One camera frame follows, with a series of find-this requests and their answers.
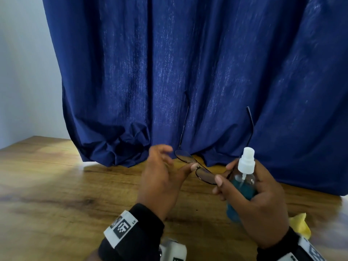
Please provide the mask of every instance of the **person's left hand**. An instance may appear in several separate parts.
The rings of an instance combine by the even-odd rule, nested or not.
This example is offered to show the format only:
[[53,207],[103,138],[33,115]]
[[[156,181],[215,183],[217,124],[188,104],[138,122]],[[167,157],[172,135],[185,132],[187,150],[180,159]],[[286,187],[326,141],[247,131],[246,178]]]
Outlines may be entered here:
[[173,160],[168,156],[172,151],[169,145],[150,147],[137,198],[137,203],[148,207],[162,221],[175,206],[181,185],[198,167],[197,163],[191,163],[174,169]]

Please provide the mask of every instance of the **person's right hand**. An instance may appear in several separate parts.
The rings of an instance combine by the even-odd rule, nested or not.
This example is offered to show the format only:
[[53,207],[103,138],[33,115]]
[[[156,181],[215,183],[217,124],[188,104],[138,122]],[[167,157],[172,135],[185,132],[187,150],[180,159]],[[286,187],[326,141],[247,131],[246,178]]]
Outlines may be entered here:
[[289,217],[285,204],[284,190],[269,171],[257,160],[255,188],[258,194],[248,201],[225,177],[236,165],[233,161],[226,166],[223,175],[216,175],[217,187],[213,194],[226,199],[237,211],[249,236],[260,248],[266,249],[277,244],[289,229]]

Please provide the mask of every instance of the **hand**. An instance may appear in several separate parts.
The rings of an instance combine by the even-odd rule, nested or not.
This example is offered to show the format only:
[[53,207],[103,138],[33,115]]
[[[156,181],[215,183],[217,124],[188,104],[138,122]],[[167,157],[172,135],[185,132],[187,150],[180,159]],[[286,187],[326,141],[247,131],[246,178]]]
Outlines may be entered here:
[[217,187],[213,194],[227,200],[237,211],[249,236],[260,248],[266,249],[277,244],[289,229],[289,217],[282,186],[269,171],[255,161],[255,188],[258,194],[248,201],[225,177],[237,164],[237,160],[226,166],[223,175],[216,175]]
[[148,207],[162,221],[175,206],[181,185],[198,167],[197,163],[191,163],[175,170],[168,156],[172,151],[168,145],[150,147],[137,198],[137,203]]

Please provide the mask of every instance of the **glasses frame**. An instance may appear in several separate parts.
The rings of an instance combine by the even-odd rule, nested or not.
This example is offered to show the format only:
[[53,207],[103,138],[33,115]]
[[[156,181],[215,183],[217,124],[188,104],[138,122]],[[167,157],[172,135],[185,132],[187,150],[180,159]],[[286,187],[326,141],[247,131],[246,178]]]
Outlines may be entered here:
[[[186,98],[186,100],[187,100],[188,107],[187,107],[187,111],[186,111],[186,115],[185,115],[184,126],[183,126],[183,128],[182,128],[182,132],[181,132],[181,136],[180,136],[179,148],[178,148],[178,150],[176,150],[176,151],[174,152],[174,154],[175,154],[175,156],[176,156],[177,159],[179,159],[179,160],[182,161],[182,162],[187,163],[186,161],[180,159],[180,158],[178,157],[178,155],[176,154],[177,151],[184,151],[184,150],[181,149],[181,142],[182,142],[182,137],[183,137],[184,131],[185,131],[186,119],[187,119],[187,116],[188,116],[188,113],[189,113],[189,109],[190,109],[190,101],[189,101],[189,97],[188,97],[188,95],[187,95],[187,91],[185,91],[184,94],[185,94],[185,98]],[[247,113],[248,113],[249,122],[250,122],[250,127],[251,127],[251,134],[250,134],[250,137],[249,137],[249,139],[248,139],[248,142],[246,143],[246,147],[248,147],[248,146],[249,146],[249,143],[250,143],[250,140],[251,140],[251,138],[252,138],[252,136],[253,136],[253,134],[254,134],[254,121],[253,121],[253,118],[252,118],[252,116],[251,116],[251,112],[250,112],[249,106],[246,107],[246,111],[247,111]],[[191,154],[189,154],[187,151],[184,151],[184,152],[186,152],[186,153],[189,155],[189,157],[191,157],[191,158],[194,159],[194,161],[195,161],[194,163],[198,163],[199,166],[198,166],[198,168],[197,168],[196,171],[195,171],[196,176],[197,176],[200,180],[202,180],[203,182],[205,182],[205,183],[207,183],[207,184],[216,185],[216,183],[210,183],[210,182],[208,182],[208,181],[203,180],[203,179],[198,175],[197,171],[198,171],[200,168],[204,168],[204,169],[205,169],[206,171],[208,171],[210,174],[212,174],[212,175],[214,175],[214,174],[213,174],[211,171],[209,171],[205,166],[203,166],[201,163],[199,163],[199,162],[197,161],[197,159],[195,159],[195,158],[194,158]],[[233,169],[232,169],[231,172],[228,174],[227,179],[230,178],[232,172],[233,172]]]

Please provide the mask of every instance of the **white tag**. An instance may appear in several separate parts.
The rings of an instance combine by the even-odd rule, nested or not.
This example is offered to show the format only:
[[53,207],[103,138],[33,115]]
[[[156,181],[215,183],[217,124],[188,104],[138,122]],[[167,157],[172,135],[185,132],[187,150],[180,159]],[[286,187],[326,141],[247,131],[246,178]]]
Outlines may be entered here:
[[287,253],[278,261],[298,261],[298,259],[292,253]]
[[105,231],[105,238],[112,248],[123,239],[138,220],[128,211],[124,211]]
[[314,260],[314,261],[326,261],[322,255],[311,245],[311,243],[301,236],[299,241],[299,246],[303,248],[303,250],[306,251],[307,254]]

